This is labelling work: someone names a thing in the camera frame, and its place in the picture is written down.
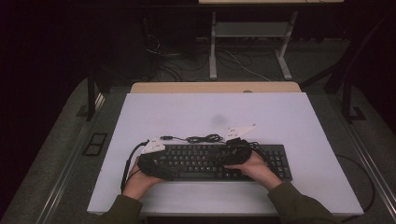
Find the white table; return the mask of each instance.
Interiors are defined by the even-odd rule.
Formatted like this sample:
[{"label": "white table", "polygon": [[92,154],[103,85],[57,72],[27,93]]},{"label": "white table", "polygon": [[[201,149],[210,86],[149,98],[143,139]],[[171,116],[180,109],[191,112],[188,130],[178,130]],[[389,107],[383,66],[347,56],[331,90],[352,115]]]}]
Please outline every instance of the white table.
[{"label": "white table", "polygon": [[[125,161],[134,146],[148,138],[224,135],[229,127],[253,123],[258,127],[243,138],[283,144],[291,183],[301,193],[317,199],[337,216],[363,213],[302,92],[128,94],[88,211],[100,214],[108,210],[120,194]],[[141,216],[275,216],[266,194],[254,182],[164,182],[142,199]]]}]

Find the metal frame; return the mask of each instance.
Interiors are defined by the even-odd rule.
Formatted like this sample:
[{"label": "metal frame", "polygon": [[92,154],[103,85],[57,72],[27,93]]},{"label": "metal frame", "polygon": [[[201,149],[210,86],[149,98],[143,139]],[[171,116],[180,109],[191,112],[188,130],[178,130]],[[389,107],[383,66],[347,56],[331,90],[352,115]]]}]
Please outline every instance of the metal frame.
[{"label": "metal frame", "polygon": [[382,176],[381,172],[379,171],[378,167],[375,165],[373,158],[371,157],[370,153],[368,152],[367,148],[361,141],[359,134],[353,127],[353,124],[349,122],[342,114],[341,109],[339,108],[340,104],[337,101],[336,97],[329,98],[333,108],[337,111],[338,118],[343,122],[344,126],[346,127],[347,132],[349,133],[350,138],[353,140],[356,146],[356,153],[358,154],[359,158],[361,159],[361,163],[363,164],[364,168],[366,169],[367,173],[369,174],[370,178],[373,180],[375,184],[375,188],[378,191],[379,195],[382,198],[385,206],[388,208],[390,215],[392,216],[394,223],[396,223],[396,196],[393,193],[392,189],[389,187],[387,181],[385,180],[384,176]]},{"label": "metal frame", "polygon": [[[95,111],[100,111],[104,102],[105,97],[102,94],[99,94],[96,99],[95,105],[93,105]],[[59,175],[52,190],[50,191],[47,202],[41,210],[41,213],[35,221],[35,224],[50,223],[52,216],[55,213],[58,204],[64,195],[64,191],[71,178],[71,174],[74,171],[74,164],[78,159],[78,155],[80,155],[81,153],[81,149],[84,148],[84,144],[86,143],[86,139],[88,139],[90,129],[92,128],[92,125],[94,125],[94,123],[96,122],[96,119],[97,116],[92,114],[91,121],[86,122],[81,128],[78,134],[77,141],[70,152],[69,158],[67,159],[67,162],[61,171],[61,174]]]},{"label": "metal frame", "polygon": [[[210,42],[210,56],[209,56],[209,74],[211,79],[217,79],[216,67],[216,37],[282,37],[283,43],[280,49],[275,51],[277,61],[282,71],[283,77],[286,80],[292,80],[292,76],[286,60],[284,58],[286,48],[288,47],[291,33],[297,19],[298,12],[293,11],[290,20],[287,22],[216,22],[216,11],[212,13],[212,33]],[[251,29],[240,28],[240,33],[237,32],[238,27],[248,25]]]}]

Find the table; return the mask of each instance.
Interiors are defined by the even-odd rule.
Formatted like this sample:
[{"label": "table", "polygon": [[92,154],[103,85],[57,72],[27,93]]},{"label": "table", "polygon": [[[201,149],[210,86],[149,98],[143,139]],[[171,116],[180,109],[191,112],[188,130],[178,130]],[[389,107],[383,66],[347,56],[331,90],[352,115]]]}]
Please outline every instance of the table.
[{"label": "table", "polygon": [[[337,216],[361,215],[315,111],[297,87],[292,82],[136,83],[125,99],[88,211],[100,214],[111,206],[120,194],[125,161],[140,142],[162,135],[223,135],[227,127],[256,123],[244,139],[283,144],[292,184],[301,193]],[[266,193],[254,182],[164,182],[142,199],[141,216],[276,216]]]},{"label": "table", "polygon": [[[344,0],[326,1],[326,3],[340,3]],[[200,4],[303,4],[303,3],[323,3],[319,0],[200,0]],[[296,22],[298,11],[293,11],[288,21],[271,22],[218,22],[216,11],[212,13],[211,48],[209,56],[209,76],[217,79],[216,66],[216,37],[281,37],[282,46],[275,51],[280,70],[285,80],[292,80],[288,64],[284,58],[288,47],[291,33]]]}]

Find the sleeve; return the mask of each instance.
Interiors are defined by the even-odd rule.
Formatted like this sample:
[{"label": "sleeve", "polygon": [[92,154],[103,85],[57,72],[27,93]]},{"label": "sleeve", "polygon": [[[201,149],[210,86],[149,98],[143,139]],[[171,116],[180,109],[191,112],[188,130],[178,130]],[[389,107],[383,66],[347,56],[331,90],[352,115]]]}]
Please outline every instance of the sleeve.
[{"label": "sleeve", "polygon": [[143,204],[138,200],[119,195],[111,208],[95,220],[95,224],[138,223]]},{"label": "sleeve", "polygon": [[272,189],[268,197],[284,224],[341,223],[321,203],[301,194],[291,183],[283,183]]}]

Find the keyboard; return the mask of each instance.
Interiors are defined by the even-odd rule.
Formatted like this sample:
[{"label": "keyboard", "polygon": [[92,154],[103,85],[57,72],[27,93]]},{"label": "keyboard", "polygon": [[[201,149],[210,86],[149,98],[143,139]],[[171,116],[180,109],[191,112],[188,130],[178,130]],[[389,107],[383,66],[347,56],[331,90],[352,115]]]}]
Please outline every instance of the keyboard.
[{"label": "keyboard", "polygon": [[[176,181],[252,181],[239,170],[226,169],[215,161],[209,161],[210,148],[218,145],[165,145],[160,163],[177,167]],[[291,171],[283,145],[260,145],[260,151],[268,159],[283,181],[291,181]]]}]

